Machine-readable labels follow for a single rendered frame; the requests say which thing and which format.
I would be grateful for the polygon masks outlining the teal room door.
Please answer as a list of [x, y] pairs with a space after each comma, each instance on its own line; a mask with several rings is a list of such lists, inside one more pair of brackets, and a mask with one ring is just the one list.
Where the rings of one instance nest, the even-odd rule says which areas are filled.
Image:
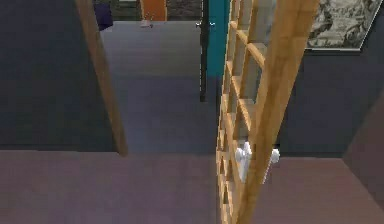
[[200, 76], [199, 96], [204, 102], [208, 81], [218, 80], [224, 74], [230, 0], [200, 0]]

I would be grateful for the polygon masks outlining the wooden lattice room door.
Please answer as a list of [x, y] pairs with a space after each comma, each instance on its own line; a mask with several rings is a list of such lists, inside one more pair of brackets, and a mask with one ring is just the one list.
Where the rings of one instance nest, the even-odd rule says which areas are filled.
[[[250, 224], [319, 0], [231, 0], [216, 143], [219, 224]], [[252, 150], [247, 178], [235, 151]]]

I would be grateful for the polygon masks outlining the orange cupboard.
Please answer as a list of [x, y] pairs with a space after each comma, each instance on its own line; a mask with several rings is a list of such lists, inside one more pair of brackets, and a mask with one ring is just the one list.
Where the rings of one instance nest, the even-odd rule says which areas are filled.
[[167, 20], [166, 0], [140, 0], [140, 7], [143, 20]]

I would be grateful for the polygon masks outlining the dark purple chair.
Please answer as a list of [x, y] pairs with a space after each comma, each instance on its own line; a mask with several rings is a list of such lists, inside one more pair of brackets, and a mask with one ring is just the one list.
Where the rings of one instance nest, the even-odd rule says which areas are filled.
[[113, 17], [109, 3], [95, 3], [94, 12], [99, 30], [105, 30], [113, 25]]

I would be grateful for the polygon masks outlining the wooden door frame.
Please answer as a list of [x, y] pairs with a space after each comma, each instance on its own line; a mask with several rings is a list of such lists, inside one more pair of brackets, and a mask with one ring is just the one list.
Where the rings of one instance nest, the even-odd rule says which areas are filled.
[[97, 82], [111, 125], [112, 138], [115, 143], [115, 151], [122, 157], [128, 155], [128, 145], [125, 130], [118, 107], [117, 97], [112, 84], [109, 64], [94, 13], [92, 0], [74, 0], [82, 25], [87, 49], [96, 74]]

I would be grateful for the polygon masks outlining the grey framed wall picture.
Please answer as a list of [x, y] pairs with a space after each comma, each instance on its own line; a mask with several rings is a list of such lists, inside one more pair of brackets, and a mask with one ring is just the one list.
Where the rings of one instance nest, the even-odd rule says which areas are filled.
[[360, 51], [384, 0], [319, 0], [307, 48]]

